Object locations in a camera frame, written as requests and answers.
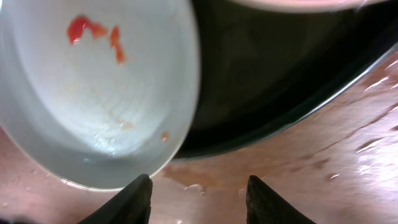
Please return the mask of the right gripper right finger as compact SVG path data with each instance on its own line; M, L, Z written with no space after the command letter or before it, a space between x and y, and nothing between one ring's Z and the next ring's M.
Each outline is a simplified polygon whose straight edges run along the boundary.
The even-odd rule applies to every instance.
M247 224L315 224L255 175L248 179L246 208Z

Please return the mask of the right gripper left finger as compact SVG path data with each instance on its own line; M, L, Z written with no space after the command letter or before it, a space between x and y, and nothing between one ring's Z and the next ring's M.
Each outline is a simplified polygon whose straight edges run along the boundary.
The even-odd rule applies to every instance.
M148 224L153 182L141 174L80 224Z

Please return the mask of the grey plate with sauce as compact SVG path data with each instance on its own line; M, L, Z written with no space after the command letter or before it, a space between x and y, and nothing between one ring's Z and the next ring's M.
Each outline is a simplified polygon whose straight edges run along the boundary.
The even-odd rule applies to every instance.
M190 1L1 2L1 126L70 185L119 190L160 171L199 87Z

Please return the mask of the pink plate with sauce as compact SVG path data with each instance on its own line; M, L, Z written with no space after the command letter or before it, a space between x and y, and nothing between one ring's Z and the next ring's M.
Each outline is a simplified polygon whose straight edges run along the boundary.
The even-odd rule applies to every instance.
M311 13L361 9L388 0L231 0L253 9L274 12Z

